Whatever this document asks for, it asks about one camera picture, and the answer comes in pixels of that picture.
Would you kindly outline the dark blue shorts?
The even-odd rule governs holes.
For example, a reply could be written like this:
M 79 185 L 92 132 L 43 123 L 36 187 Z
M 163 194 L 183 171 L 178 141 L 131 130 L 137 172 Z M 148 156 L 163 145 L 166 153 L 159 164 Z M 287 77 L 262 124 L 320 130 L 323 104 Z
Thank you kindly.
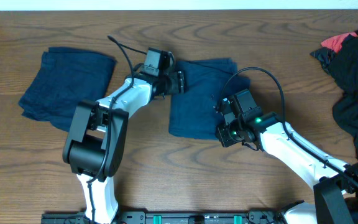
M 184 94 L 171 97 L 168 132 L 176 137 L 215 140 L 216 126 L 224 122 L 216 112 L 220 94 L 233 95 L 250 86 L 250 80 L 237 76 L 237 63 L 230 58 L 184 61 L 176 70 L 185 76 Z

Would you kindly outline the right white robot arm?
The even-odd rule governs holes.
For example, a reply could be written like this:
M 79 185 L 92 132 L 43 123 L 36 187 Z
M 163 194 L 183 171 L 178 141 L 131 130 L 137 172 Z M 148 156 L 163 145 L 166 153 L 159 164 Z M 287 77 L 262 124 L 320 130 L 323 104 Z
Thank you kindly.
M 314 203 L 298 201 L 274 215 L 250 213 L 249 223 L 358 223 L 358 163 L 334 158 L 276 113 L 264 113 L 249 90 L 219 100 L 216 109 L 224 117 L 216 127 L 223 147 L 240 143 L 276 157 L 314 194 Z

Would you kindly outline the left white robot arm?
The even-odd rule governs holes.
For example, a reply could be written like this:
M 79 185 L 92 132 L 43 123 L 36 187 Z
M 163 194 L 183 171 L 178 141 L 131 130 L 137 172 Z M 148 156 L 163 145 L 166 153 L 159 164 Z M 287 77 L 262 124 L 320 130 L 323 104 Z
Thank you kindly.
M 185 76 L 171 52 L 149 48 L 130 67 L 122 86 L 102 99 L 79 102 L 63 148 L 63 161 L 80 181 L 86 223 L 112 223 L 119 208 L 114 175 L 122 161 L 130 117 L 156 96 L 182 94 Z

